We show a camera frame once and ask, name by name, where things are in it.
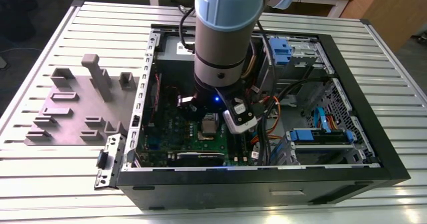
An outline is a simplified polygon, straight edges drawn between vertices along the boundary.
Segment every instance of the blue latch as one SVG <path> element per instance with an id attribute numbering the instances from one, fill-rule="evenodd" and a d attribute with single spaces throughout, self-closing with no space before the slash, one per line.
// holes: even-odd
<path id="1" fill-rule="evenodd" d="M 313 141 L 313 134 L 311 130 L 296 130 L 297 139 L 300 141 Z"/>
<path id="2" fill-rule="evenodd" d="M 292 57 L 292 47 L 289 46 L 288 41 L 283 38 L 269 38 L 269 45 L 275 64 L 288 64 Z"/>
<path id="3" fill-rule="evenodd" d="M 296 141 L 299 139 L 299 136 L 296 135 L 296 132 L 293 130 L 291 130 L 288 133 L 289 133 L 289 136 L 291 136 L 291 141 Z"/>
<path id="4" fill-rule="evenodd" d="M 349 143 L 353 143 L 355 137 L 353 137 L 352 131 L 351 131 L 351 130 L 347 130 L 347 131 L 345 131 L 345 134 L 347 134 L 348 142 L 349 142 Z"/>

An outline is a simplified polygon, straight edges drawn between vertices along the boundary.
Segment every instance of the slotted aluminum surface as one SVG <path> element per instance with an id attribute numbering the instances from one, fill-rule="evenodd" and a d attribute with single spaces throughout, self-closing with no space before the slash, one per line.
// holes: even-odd
<path id="1" fill-rule="evenodd" d="M 0 119 L 0 220 L 427 223 L 425 96 L 376 32 L 359 20 L 272 13 L 260 17 L 267 30 L 333 37 L 411 175 L 399 185 L 371 190 L 336 205 L 141 212 L 121 191 L 93 191 L 100 146 L 25 146 L 25 134 L 53 84 L 53 69 L 67 67 L 75 75 L 88 75 L 80 60 L 83 54 L 93 53 L 111 76 L 120 72 L 140 76 L 151 24 L 177 25 L 180 19 L 173 7 L 95 2 L 71 7 Z M 195 18 L 185 24 L 193 25 Z"/>

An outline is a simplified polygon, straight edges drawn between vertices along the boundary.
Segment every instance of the open computer tower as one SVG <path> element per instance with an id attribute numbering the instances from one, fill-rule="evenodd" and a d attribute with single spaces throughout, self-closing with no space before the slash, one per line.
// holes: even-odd
<path id="1" fill-rule="evenodd" d="M 187 27 L 189 43 L 193 34 Z M 281 138 L 271 143 L 269 163 L 256 165 L 253 131 L 231 134 L 220 114 L 201 122 L 180 116 L 173 100 L 192 95 L 193 55 L 183 49 L 177 26 L 152 26 L 128 134 L 108 137 L 96 190 L 120 189 L 143 210 L 272 207 L 337 203 L 409 178 L 332 37 L 267 35 L 285 49 L 285 64 L 276 63 L 273 80 L 255 30 L 252 102 L 263 100 L 272 82 L 280 90 L 295 80 L 331 77 L 305 83 L 280 101 L 272 120 L 279 119 L 273 134 Z M 327 134 L 315 121 L 319 110 L 333 122 Z"/>

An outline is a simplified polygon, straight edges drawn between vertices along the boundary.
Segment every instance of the green circuit board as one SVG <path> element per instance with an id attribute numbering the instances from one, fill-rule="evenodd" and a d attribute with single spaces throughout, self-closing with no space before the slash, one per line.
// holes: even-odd
<path id="1" fill-rule="evenodd" d="M 215 135 L 203 136 L 201 123 L 187 121 L 169 105 L 163 108 L 157 123 L 147 127 L 137 145 L 143 166 L 167 167 L 168 155 L 184 152 L 224 154 L 224 166 L 252 165 L 245 139 L 229 134 L 224 123 Z"/>

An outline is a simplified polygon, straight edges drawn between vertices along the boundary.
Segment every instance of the floor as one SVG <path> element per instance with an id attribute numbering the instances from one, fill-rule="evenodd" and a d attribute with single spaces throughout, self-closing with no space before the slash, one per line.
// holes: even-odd
<path id="1" fill-rule="evenodd" d="M 36 35 L 26 41 L 10 42 L 0 35 L 0 55 L 10 64 L 6 71 L 0 71 L 0 115 L 2 114 L 14 93 L 26 77 L 40 51 L 51 38 L 51 35 L 63 19 L 73 0 L 37 0 L 39 8 L 29 12 Z M 148 0 L 85 0 L 93 2 L 111 2 L 124 4 L 148 5 Z M 192 0 L 159 0 L 163 6 L 176 6 L 177 2 L 191 4 Z M 35 48 L 28 50 L 12 50 L 10 48 Z M 427 93 L 427 45 L 416 43 L 409 39 L 396 53 L 407 71 L 413 77 L 423 91 Z"/>

